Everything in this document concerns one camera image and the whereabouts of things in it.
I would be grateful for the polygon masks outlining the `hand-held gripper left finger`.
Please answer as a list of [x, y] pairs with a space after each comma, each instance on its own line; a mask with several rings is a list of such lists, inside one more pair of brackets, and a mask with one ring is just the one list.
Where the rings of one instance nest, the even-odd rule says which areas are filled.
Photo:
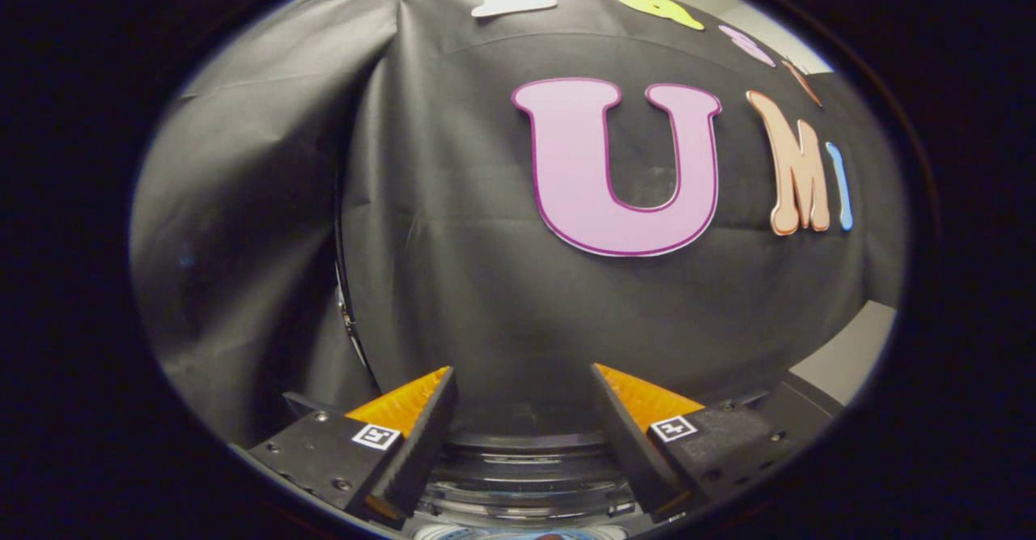
[[403, 525], [418, 510], [458, 400], [445, 366], [344, 410], [284, 393], [295, 421], [231, 451], [275, 488], [347, 525]]

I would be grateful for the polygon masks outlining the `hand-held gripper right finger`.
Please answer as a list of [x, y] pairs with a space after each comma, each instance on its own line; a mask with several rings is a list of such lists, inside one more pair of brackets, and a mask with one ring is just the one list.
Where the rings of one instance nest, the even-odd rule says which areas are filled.
[[746, 405], [704, 405], [600, 363], [591, 375], [618, 468], [654, 522], [726, 504], [800, 451], [792, 431]]

